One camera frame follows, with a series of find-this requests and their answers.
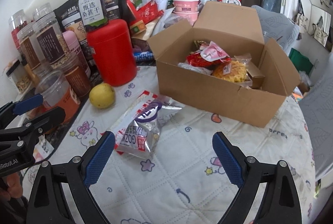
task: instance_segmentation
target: red heart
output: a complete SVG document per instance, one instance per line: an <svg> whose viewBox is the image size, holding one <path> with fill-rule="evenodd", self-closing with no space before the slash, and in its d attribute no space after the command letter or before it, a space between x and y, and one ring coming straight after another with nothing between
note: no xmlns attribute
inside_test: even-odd
<svg viewBox="0 0 333 224"><path fill-rule="evenodd" d="M222 119L220 118L220 116L218 114L213 114L211 116L211 120L212 120L212 122L215 122L215 123L221 123L222 122Z"/></svg>

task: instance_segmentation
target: yellow fruit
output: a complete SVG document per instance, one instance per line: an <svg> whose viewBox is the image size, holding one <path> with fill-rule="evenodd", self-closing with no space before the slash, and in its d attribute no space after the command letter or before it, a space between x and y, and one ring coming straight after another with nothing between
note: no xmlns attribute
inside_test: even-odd
<svg viewBox="0 0 333 224"><path fill-rule="evenodd" d="M95 86L90 94L89 99L91 104L96 108L107 108L111 106L116 98L116 94L111 85L102 83Z"/></svg>

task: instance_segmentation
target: quilted tablecloth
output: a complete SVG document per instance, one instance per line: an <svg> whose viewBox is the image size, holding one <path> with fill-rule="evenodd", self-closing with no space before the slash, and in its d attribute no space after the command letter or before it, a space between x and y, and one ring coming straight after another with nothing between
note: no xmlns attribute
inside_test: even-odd
<svg viewBox="0 0 333 224"><path fill-rule="evenodd" d="M137 77L116 88L116 103L97 110L88 101L63 142L51 157L52 164L83 155L144 90L158 93L155 67L141 66ZM163 127L148 159L113 153L97 184L90 187L96 202L112 224L216 224L238 188L232 185L212 148L212 136L222 131L245 155L260 162L289 164L297 187L303 223L309 223L315 191L312 146L302 111L288 97L265 128L186 106ZM24 177L29 197L38 167ZM261 184L245 221L251 223L264 193ZM76 223L83 223L69 187L64 186Z"/></svg>

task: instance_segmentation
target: red canister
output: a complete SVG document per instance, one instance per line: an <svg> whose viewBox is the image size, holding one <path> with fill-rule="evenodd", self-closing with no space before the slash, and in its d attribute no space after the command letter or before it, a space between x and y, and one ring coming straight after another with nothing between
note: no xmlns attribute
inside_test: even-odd
<svg viewBox="0 0 333 224"><path fill-rule="evenodd" d="M137 74L127 23L110 20L108 25L87 32L87 41L105 83L121 86Z"/></svg>

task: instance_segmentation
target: metal bolt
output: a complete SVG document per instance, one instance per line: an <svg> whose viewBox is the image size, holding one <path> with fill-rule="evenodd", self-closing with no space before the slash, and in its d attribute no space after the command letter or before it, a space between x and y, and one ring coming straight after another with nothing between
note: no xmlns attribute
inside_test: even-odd
<svg viewBox="0 0 333 224"><path fill-rule="evenodd" d="M21 147L23 144L24 144L24 141L23 141L23 140L20 140L20 141L17 143L17 147Z"/></svg>
<svg viewBox="0 0 333 224"><path fill-rule="evenodd" d="M280 161L280 166L285 168L287 166L287 162L283 160Z"/></svg>
<svg viewBox="0 0 333 224"><path fill-rule="evenodd" d="M44 162L42 163L42 167L43 167L43 168L47 167L48 165L49 165L49 161L44 161Z"/></svg>
<svg viewBox="0 0 333 224"><path fill-rule="evenodd" d="M249 156L247 159L246 159L249 163L254 163L255 162L255 158L253 156Z"/></svg>
<svg viewBox="0 0 333 224"><path fill-rule="evenodd" d="M81 157L76 156L72 159L73 163L79 163L81 161Z"/></svg>

